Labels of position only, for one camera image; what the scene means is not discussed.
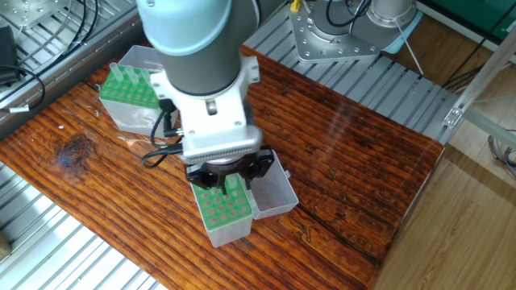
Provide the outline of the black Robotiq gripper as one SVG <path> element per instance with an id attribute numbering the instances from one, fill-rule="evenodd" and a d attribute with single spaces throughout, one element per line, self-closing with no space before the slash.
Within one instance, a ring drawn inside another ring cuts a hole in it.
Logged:
<path id="1" fill-rule="evenodd" d="M 259 150 L 228 164 L 186 165 L 186 179 L 201 189 L 219 189 L 223 196 L 226 196 L 226 178 L 234 174 L 237 185 L 244 192 L 249 193 L 251 191 L 251 181 L 255 178 L 264 177 L 274 161 L 275 157 L 272 150 Z"/>

